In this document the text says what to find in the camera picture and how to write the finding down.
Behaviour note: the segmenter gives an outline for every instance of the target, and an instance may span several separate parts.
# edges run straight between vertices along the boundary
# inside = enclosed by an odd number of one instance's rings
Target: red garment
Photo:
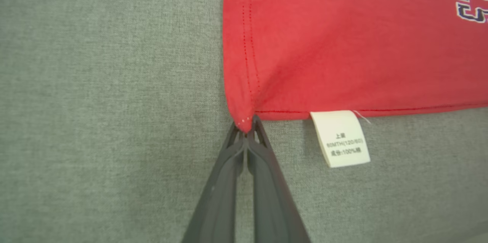
[[[488,0],[224,0],[230,114],[488,106],[487,19]]]

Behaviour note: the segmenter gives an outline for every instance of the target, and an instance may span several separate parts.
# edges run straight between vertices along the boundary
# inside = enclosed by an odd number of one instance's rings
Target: textured gray background
[[[221,16],[222,0],[0,0],[0,243],[182,238],[231,123]],[[265,123],[314,242],[488,231],[488,109],[371,122],[372,162],[340,169],[310,120]]]

